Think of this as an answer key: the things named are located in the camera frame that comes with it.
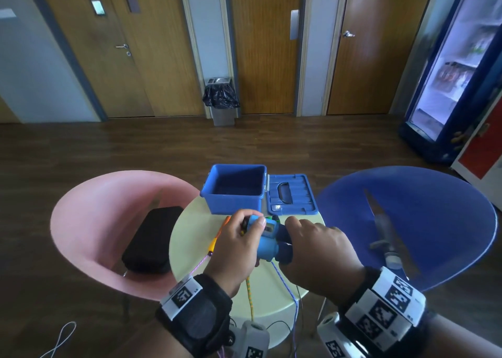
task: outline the light yellow table top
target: light yellow table top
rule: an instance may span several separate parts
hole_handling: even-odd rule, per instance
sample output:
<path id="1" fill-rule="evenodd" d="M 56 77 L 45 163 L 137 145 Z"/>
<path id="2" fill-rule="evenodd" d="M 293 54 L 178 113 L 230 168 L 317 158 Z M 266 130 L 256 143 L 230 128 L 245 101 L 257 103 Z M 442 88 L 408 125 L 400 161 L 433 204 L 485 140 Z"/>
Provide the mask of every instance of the light yellow table top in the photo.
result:
<path id="1" fill-rule="evenodd" d="M 265 210 L 264 213 L 267 213 L 266 208 L 264 199 L 262 212 Z M 280 216 L 281 223 L 284 223 L 288 216 Z M 319 213 L 316 215 L 299 215 L 298 218 L 308 219 L 313 223 L 324 224 L 322 216 Z M 212 215 L 205 199 L 200 196 L 195 198 L 183 210 L 173 228 L 169 245 L 169 260 L 176 280 L 181 280 L 185 275 L 189 274 L 204 255 L 207 254 L 207 248 L 218 233 L 224 219 L 225 215 Z M 194 272 L 194 275 L 204 271 L 209 259 L 206 259 L 204 264 Z M 291 291 L 298 296 L 296 286 L 291 284 L 286 278 L 284 279 Z M 271 263 L 261 260 L 260 265 L 251 273 L 249 281 L 255 317 L 269 316 L 294 304 Z M 305 289 L 300 288 L 300 295 L 302 297 L 306 293 Z M 233 298 L 233 307 L 230 315 L 245 319 L 250 319 L 251 317 L 245 282 L 242 283 L 239 292 Z"/>

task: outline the blue storage box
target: blue storage box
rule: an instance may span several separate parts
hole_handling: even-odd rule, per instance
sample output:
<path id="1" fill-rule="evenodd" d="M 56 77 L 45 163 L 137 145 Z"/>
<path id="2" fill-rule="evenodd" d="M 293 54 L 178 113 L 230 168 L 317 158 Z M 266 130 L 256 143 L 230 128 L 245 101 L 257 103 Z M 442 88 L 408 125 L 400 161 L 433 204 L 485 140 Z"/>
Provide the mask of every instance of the blue storage box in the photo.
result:
<path id="1" fill-rule="evenodd" d="M 313 215 L 317 204 L 305 174 L 271 175 L 267 208 L 275 215 Z"/>
<path id="2" fill-rule="evenodd" d="M 211 214 L 232 215 L 239 209 L 261 211 L 265 193 L 265 165 L 213 165 L 200 196 Z"/>

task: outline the person's left hand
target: person's left hand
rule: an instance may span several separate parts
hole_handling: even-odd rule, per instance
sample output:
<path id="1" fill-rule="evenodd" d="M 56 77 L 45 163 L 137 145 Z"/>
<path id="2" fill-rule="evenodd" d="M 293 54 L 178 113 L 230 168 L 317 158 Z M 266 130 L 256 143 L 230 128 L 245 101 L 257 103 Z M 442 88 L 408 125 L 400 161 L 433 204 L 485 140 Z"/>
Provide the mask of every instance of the person's left hand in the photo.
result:
<path id="1" fill-rule="evenodd" d="M 258 215 L 260 218 L 241 236 L 241 223 L 249 215 Z M 204 273 L 216 281 L 230 297 L 237 294 L 241 283 L 253 271 L 265 222 L 263 214 L 256 210 L 239 210 L 221 229 Z"/>

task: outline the blue toy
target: blue toy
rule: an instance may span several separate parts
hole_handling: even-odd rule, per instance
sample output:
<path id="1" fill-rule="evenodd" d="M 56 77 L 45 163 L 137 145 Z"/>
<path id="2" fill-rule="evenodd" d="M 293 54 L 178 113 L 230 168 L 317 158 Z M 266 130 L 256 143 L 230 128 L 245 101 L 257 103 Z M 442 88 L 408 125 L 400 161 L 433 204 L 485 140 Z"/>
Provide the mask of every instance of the blue toy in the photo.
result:
<path id="1" fill-rule="evenodd" d="M 242 224 L 242 228 L 248 231 L 251 225 L 258 219 L 257 215 L 251 215 L 249 220 Z M 291 237 L 286 230 L 285 225 L 273 219 L 265 218 L 265 230 L 260 238 L 258 246 L 258 259 L 263 259 L 270 262 L 275 258 L 276 261 L 282 264 L 289 264 L 293 259 L 293 246 L 291 245 Z"/>

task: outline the black garbage bag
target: black garbage bag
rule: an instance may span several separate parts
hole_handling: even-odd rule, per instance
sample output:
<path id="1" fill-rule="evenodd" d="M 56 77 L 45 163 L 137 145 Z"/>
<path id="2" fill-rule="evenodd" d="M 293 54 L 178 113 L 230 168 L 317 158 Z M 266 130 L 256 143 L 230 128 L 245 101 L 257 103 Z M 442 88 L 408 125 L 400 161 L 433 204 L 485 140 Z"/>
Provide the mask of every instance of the black garbage bag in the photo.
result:
<path id="1" fill-rule="evenodd" d="M 208 107 L 216 109 L 232 109 L 240 107 L 231 80 L 226 83 L 206 85 L 202 101 Z"/>

